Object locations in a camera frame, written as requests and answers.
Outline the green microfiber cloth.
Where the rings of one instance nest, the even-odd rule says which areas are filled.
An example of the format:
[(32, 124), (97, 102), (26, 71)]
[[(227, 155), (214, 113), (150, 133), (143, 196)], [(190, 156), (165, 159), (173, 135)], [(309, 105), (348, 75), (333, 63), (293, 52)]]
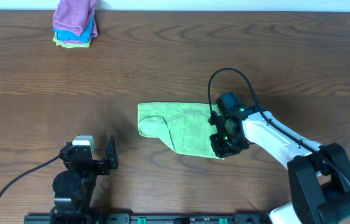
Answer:
[(177, 154), (216, 159), (210, 136), (210, 106), (204, 103), (148, 102), (137, 105), (139, 134), (158, 138)]

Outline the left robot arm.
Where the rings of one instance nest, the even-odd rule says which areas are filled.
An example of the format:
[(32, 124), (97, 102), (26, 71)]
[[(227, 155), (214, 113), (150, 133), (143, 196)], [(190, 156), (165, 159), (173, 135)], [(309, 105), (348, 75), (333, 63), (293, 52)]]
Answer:
[(53, 180), (54, 208), (50, 223), (96, 223), (97, 215), (91, 208), (91, 199), (99, 175), (109, 175), (117, 169), (119, 161), (115, 150), (115, 137), (111, 136), (104, 159), (93, 159), (93, 136), (77, 135), (59, 152), (59, 159), (67, 168)]

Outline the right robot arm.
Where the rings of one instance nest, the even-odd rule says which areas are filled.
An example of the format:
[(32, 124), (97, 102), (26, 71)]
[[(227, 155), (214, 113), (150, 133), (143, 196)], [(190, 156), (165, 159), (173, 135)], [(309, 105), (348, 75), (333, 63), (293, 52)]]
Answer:
[(350, 161), (337, 143), (304, 138), (270, 111), (231, 103), (210, 112), (217, 133), (210, 137), (220, 158), (254, 143), (286, 168), (291, 202), (267, 214), (270, 223), (340, 223), (350, 218)]

